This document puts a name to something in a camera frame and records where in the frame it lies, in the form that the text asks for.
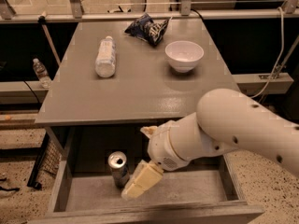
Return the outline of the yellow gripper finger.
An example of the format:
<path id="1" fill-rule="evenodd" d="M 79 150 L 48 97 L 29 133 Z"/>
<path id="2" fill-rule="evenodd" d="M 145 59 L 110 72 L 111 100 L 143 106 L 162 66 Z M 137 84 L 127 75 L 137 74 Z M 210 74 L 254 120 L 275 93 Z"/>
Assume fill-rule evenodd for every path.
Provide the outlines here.
<path id="1" fill-rule="evenodd" d="M 121 197 L 124 200 L 138 198 L 160 182 L 163 175 L 164 170 L 153 161 L 141 161 L 121 192 Z"/>
<path id="2" fill-rule="evenodd" d="M 148 139 L 151 139 L 151 137 L 156 134 L 157 129 L 157 126 L 144 126 L 140 129 L 140 132 L 142 132 L 146 137 L 148 137 Z"/>

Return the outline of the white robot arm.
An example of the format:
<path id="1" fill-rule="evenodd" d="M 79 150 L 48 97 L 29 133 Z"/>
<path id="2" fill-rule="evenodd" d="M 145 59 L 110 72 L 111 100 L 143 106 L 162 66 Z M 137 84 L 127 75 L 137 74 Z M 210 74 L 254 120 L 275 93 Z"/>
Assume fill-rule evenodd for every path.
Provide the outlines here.
<path id="1" fill-rule="evenodd" d="M 196 111 L 177 121 L 143 127 L 149 139 L 150 161 L 141 161 L 121 196 L 136 199 L 154 187 L 165 171 L 187 166 L 204 157 L 237 149 L 257 153 L 299 176 L 299 129 L 255 102 L 229 89 L 204 94 Z"/>

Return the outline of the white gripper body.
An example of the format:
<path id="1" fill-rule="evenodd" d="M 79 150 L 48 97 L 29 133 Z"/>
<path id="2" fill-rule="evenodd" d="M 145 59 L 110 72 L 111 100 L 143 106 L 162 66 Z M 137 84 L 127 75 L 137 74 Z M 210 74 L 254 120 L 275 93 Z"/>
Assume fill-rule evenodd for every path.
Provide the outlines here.
<path id="1" fill-rule="evenodd" d="M 148 153 L 150 159 L 166 171 L 175 171 L 189 164 L 183 160 L 174 150 L 170 131 L 174 121 L 157 126 L 156 134 L 149 139 Z"/>

